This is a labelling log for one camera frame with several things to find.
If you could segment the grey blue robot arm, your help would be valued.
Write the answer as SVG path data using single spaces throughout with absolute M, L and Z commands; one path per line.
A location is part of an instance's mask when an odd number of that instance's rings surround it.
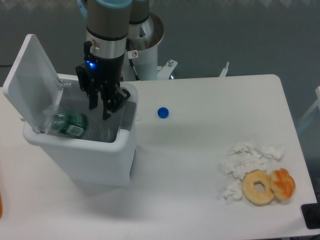
M 80 89 L 89 98 L 89 109 L 103 103 L 103 120 L 117 112 L 131 94 L 121 89 L 130 25 L 150 18 L 147 0 L 82 0 L 86 9 L 84 62 L 75 68 Z

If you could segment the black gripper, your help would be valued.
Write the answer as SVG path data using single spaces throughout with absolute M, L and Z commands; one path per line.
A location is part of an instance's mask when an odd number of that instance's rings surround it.
M 75 68 L 80 89 L 89 98 L 89 109 L 98 106 L 98 93 L 102 96 L 102 119 L 107 120 L 112 113 L 121 109 L 131 94 L 120 87 L 125 54 L 101 56 L 100 50 L 94 47 L 92 41 L 85 41 L 84 63 Z

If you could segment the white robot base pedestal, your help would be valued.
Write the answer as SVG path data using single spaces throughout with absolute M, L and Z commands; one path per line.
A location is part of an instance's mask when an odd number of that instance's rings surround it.
M 125 82 L 157 79 L 158 45 L 163 37 L 164 24 L 157 15 L 148 9 L 132 10 L 122 70 Z

